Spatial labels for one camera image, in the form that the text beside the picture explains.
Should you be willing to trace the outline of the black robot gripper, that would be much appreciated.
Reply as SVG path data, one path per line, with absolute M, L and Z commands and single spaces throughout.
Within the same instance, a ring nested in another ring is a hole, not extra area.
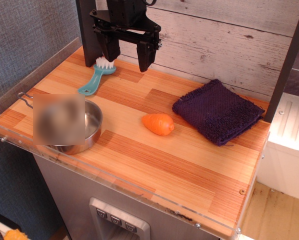
M 108 0 L 107 10 L 92 10 L 94 32 L 104 57 L 113 62 L 120 54 L 119 41 L 136 44 L 139 69 L 148 70 L 161 47 L 159 26 L 147 17 L 146 0 Z

